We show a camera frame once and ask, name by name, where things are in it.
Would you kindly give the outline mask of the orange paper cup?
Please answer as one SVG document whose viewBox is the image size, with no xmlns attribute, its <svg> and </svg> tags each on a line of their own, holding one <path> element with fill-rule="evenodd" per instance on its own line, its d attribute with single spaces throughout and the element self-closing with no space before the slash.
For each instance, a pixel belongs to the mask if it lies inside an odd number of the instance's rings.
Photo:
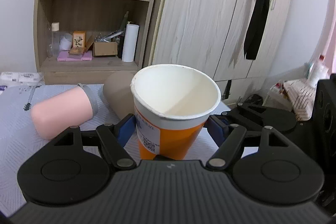
<svg viewBox="0 0 336 224">
<path fill-rule="evenodd" d="M 140 157 L 182 160 L 221 91 L 205 73 L 184 65 L 158 64 L 138 71 L 130 84 Z"/>
</svg>

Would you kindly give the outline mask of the pink cup grey rim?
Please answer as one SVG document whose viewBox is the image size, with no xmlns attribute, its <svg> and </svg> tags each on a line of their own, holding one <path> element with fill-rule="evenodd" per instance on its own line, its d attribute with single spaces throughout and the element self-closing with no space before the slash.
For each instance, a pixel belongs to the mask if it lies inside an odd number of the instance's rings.
<svg viewBox="0 0 336 224">
<path fill-rule="evenodd" d="M 98 112 L 97 99 L 87 85 L 76 87 L 37 103 L 31 119 L 39 136 L 50 140 L 71 126 L 79 126 Z"/>
</svg>

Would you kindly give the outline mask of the brown cylindrical cup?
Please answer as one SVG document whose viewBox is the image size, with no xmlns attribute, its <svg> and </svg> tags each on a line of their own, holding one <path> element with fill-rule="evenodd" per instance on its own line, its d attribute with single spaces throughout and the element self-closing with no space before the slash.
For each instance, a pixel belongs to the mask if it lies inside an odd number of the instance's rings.
<svg viewBox="0 0 336 224">
<path fill-rule="evenodd" d="M 109 107 L 123 119 L 134 113 L 134 101 L 130 84 L 134 74 L 127 71 L 112 73 L 104 82 L 102 92 Z"/>
</svg>

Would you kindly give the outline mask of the striped white bag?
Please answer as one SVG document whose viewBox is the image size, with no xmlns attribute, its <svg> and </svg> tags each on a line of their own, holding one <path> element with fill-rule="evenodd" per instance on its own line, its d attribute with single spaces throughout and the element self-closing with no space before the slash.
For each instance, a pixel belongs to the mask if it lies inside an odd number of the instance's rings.
<svg viewBox="0 0 336 224">
<path fill-rule="evenodd" d="M 269 89 L 263 106 L 293 112 L 296 120 L 307 121 L 313 112 L 315 94 L 316 88 L 307 85 L 305 79 L 280 81 Z"/>
</svg>

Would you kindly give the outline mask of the brown cardboard box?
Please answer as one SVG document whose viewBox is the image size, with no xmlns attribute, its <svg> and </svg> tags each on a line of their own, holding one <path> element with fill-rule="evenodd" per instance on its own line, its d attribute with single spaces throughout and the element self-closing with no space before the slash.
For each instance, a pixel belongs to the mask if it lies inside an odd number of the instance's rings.
<svg viewBox="0 0 336 224">
<path fill-rule="evenodd" d="M 118 44 L 116 42 L 94 42 L 94 57 L 116 56 L 118 54 Z"/>
</svg>

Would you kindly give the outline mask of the black hanging ribbon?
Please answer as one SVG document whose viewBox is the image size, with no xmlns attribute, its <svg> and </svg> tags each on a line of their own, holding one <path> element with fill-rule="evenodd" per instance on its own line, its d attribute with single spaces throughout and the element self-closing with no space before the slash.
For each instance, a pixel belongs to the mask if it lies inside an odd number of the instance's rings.
<svg viewBox="0 0 336 224">
<path fill-rule="evenodd" d="M 244 58 L 256 60 L 263 39 L 270 0 L 256 0 L 244 40 Z"/>
</svg>

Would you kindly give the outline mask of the pink flat box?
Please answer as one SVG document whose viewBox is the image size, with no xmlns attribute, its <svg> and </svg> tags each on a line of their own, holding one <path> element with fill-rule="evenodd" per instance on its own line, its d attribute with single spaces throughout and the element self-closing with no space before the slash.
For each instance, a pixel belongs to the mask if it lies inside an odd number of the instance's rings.
<svg viewBox="0 0 336 224">
<path fill-rule="evenodd" d="M 93 55 L 92 51 L 87 51 L 82 55 L 70 55 L 68 51 L 61 51 L 57 57 L 58 62 L 66 61 L 92 61 Z"/>
</svg>

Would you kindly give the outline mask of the white paper roll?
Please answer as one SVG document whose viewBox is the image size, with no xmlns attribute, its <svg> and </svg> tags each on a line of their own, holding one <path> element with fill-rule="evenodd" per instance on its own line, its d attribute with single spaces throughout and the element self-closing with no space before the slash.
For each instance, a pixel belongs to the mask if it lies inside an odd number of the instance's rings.
<svg viewBox="0 0 336 224">
<path fill-rule="evenodd" d="M 139 31 L 139 25 L 128 24 L 126 26 L 126 33 L 122 50 L 123 62 L 129 63 L 134 61 L 138 31 Z"/>
</svg>

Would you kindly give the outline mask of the light wood wardrobe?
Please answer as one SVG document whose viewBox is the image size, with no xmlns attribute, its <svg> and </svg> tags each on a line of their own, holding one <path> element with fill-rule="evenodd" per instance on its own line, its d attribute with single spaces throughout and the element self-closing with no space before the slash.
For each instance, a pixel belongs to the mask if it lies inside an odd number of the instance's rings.
<svg viewBox="0 0 336 224">
<path fill-rule="evenodd" d="M 180 64 L 210 76 L 224 103 L 257 93 L 269 74 L 288 16 L 290 0 L 270 0 L 255 60 L 244 40 L 256 0 L 155 0 L 144 65 Z"/>
</svg>

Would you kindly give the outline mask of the orange floral box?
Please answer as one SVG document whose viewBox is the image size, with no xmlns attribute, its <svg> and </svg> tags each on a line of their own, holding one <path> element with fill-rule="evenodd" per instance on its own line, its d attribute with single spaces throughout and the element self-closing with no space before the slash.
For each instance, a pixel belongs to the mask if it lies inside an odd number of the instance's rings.
<svg viewBox="0 0 336 224">
<path fill-rule="evenodd" d="M 72 35 L 72 47 L 84 48 L 85 47 L 85 31 L 74 31 Z"/>
</svg>

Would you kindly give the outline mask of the white mug on shelf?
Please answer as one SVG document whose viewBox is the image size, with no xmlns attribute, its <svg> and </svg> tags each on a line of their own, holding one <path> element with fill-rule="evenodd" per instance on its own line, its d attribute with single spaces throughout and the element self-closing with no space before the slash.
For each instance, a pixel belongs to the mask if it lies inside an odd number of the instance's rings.
<svg viewBox="0 0 336 224">
<path fill-rule="evenodd" d="M 65 33 L 60 39 L 60 50 L 69 51 L 72 48 L 72 35 Z"/>
</svg>

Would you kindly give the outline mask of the white tissue pack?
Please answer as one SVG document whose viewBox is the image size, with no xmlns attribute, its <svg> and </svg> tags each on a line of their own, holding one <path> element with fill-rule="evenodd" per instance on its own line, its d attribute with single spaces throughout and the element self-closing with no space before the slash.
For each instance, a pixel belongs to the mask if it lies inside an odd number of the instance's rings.
<svg viewBox="0 0 336 224">
<path fill-rule="evenodd" d="M 35 86 L 44 83 L 42 73 L 2 72 L 1 85 L 10 86 Z"/>
</svg>

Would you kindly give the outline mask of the clear bottle beige cap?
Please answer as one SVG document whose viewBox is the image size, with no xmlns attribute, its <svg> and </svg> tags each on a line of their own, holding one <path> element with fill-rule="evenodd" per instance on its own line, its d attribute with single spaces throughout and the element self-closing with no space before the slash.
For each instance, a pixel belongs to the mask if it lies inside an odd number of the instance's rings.
<svg viewBox="0 0 336 224">
<path fill-rule="evenodd" d="M 52 55 L 58 57 L 60 51 L 60 23 L 53 22 L 51 24 L 51 38 L 52 38 Z"/>
</svg>

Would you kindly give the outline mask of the wooden shelf unit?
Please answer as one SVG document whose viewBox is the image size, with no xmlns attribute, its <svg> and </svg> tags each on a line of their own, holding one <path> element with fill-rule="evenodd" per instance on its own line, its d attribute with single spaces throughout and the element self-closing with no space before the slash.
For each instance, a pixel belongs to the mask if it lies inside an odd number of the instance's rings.
<svg viewBox="0 0 336 224">
<path fill-rule="evenodd" d="M 154 0 L 35 0 L 34 48 L 37 70 L 46 84 L 100 84 L 116 71 L 136 72 L 145 65 L 148 30 Z M 123 18 L 139 25 L 134 61 L 118 57 L 95 57 L 92 61 L 58 62 L 48 57 L 51 24 L 60 31 L 85 31 L 89 38 L 117 30 Z"/>
</svg>

